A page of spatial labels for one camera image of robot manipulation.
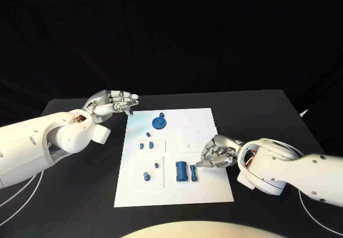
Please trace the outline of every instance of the blue object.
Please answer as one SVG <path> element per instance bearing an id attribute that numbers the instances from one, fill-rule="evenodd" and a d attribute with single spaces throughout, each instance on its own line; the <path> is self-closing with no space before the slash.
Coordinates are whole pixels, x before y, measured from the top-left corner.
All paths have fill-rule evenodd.
<path id="1" fill-rule="evenodd" d="M 196 171 L 195 171 L 195 165 L 191 165 L 191 172 L 192 172 L 192 181 L 196 182 Z"/>
<path id="2" fill-rule="evenodd" d="M 144 172 L 144 173 L 143 173 L 143 176 L 144 176 L 144 180 L 149 181 L 149 180 L 150 180 L 149 172 Z"/>
<path id="3" fill-rule="evenodd" d="M 176 181 L 188 181 L 188 163 L 185 161 L 176 163 Z"/>
<path id="4" fill-rule="evenodd" d="M 160 130 L 166 127 L 166 125 L 168 125 L 168 121 L 165 119 L 165 114 L 160 113 L 160 116 L 153 119 L 153 128 Z"/>

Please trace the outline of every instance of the white cable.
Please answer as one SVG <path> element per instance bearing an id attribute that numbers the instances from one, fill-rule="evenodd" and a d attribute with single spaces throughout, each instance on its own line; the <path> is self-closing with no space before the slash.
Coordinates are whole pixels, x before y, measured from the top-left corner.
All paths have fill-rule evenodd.
<path id="1" fill-rule="evenodd" d="M 302 152 L 297 148 L 294 148 L 291 145 L 289 145 L 289 144 L 286 144 L 284 142 L 277 141 L 277 140 L 271 140 L 271 141 L 274 141 L 274 142 L 280 143 L 281 145 L 284 145 L 286 147 L 294 149 L 294 150 L 299 152 L 299 154 L 300 154 L 302 156 L 304 156 L 303 152 Z M 339 232 L 336 232 L 335 230 L 332 230 L 330 228 L 328 228 L 328 227 L 315 219 L 312 213 L 309 212 L 309 210 L 307 210 L 307 208 L 306 208 L 306 204 L 304 204 L 304 202 L 303 202 L 300 190 L 299 190 L 299 197 L 300 197 L 300 201 L 302 201 L 303 207 L 304 207 L 304 209 L 306 209 L 306 212 L 307 212 L 309 216 L 312 217 L 312 219 L 313 219 L 313 220 L 317 222 L 317 224 L 319 224 L 323 228 L 326 228 L 330 232 L 333 232 L 333 233 L 336 233 L 338 235 L 343 236 L 342 233 L 339 233 Z"/>
<path id="2" fill-rule="evenodd" d="M 32 198 L 32 196 L 34 196 L 34 194 L 35 194 L 35 192 L 36 192 L 36 190 L 38 190 L 38 186 L 39 186 L 42 177 L 44 177 L 44 171 L 42 171 L 42 174 L 41 174 L 41 178 L 39 178 L 39 181 L 38 181 L 36 188 L 35 188 L 35 190 L 34 190 L 34 193 L 32 193 L 32 195 L 31 195 L 28 201 L 25 202 L 25 204 L 22 205 L 22 207 L 19 208 L 19 210 L 16 211 L 16 213 L 15 213 L 15 214 L 8 218 L 8 220 L 0 224 L 0 226 L 13 218 L 13 216 L 19 213 L 19 211 L 23 209 L 25 205 L 28 204 L 28 202 L 29 202 L 29 200 L 31 200 L 31 198 Z"/>
<path id="3" fill-rule="evenodd" d="M 38 175 L 35 175 L 31 179 L 31 181 L 28 182 L 28 184 L 25 185 L 25 187 L 16 192 L 16 194 L 0 204 L 0 207 L 3 207 L 12 200 L 13 198 L 21 194 L 21 192 L 25 190 L 25 188 L 29 186 L 31 182 L 34 181 L 34 179 L 36 178 Z"/>

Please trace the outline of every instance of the white paper sheet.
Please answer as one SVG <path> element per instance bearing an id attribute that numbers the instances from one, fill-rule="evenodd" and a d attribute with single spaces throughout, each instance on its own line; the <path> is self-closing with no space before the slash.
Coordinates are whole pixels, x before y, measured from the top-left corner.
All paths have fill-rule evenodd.
<path id="1" fill-rule="evenodd" d="M 152 122 L 160 112 L 166 115 L 168 126 L 156 130 Z M 127 121 L 114 207 L 234 202 L 225 169 L 196 168 L 198 182 L 192 182 L 191 179 L 189 165 L 195 165 L 201 160 L 202 149 L 217 134 L 211 108 L 134 112 L 134 116 Z M 149 153 L 137 149 L 142 141 L 162 142 L 163 140 L 165 152 L 155 150 Z M 163 157 L 163 167 L 156 169 L 155 163 L 160 157 Z M 189 181 L 186 182 L 176 181 L 178 161 L 188 163 Z M 136 174 L 142 173 L 140 168 L 150 171 L 150 181 L 144 181 L 143 174 Z"/>

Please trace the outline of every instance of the robotic arm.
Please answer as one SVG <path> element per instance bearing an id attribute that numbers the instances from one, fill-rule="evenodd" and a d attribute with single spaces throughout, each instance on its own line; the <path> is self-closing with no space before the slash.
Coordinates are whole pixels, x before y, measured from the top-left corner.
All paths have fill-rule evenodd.
<path id="1" fill-rule="evenodd" d="M 55 113 L 0 128 L 0 188 L 35 176 L 95 141 L 106 143 L 110 129 L 100 125 L 113 113 L 133 116 L 139 96 L 101 91 L 83 109 Z"/>
<path id="2" fill-rule="evenodd" d="M 198 167 L 225 168 L 238 164 L 238 182 L 271 195 L 280 195 L 290 183 L 315 200 L 343 207 L 343 158 L 302 153 L 280 141 L 248 142 L 217 135 L 205 146 Z"/>

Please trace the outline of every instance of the black table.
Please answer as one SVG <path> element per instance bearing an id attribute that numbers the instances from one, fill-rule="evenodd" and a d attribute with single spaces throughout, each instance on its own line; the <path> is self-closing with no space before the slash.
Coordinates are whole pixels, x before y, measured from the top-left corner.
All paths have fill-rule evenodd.
<path id="1" fill-rule="evenodd" d="M 57 99 L 44 115 L 83 107 L 85 99 Z M 280 90 L 143 96 L 134 110 L 212 108 L 218 132 L 242 141 L 273 138 L 306 154 L 323 153 L 293 105 Z M 114 208 L 127 116 L 104 123 L 111 135 L 104 145 L 91 142 L 45 171 L 38 192 L 16 217 L 0 227 L 0 237 L 121 237 L 149 226 L 189 220 L 231 222 L 287 237 L 335 237 L 310 219 L 297 189 L 281 196 L 250 190 L 238 183 L 238 168 L 228 168 L 235 202 Z M 0 222 L 25 203 L 38 178 L 19 198 L 0 208 Z M 25 183 L 0 190 L 2 201 Z M 342 208 L 304 198 L 309 210 L 332 229 L 343 231 Z"/>

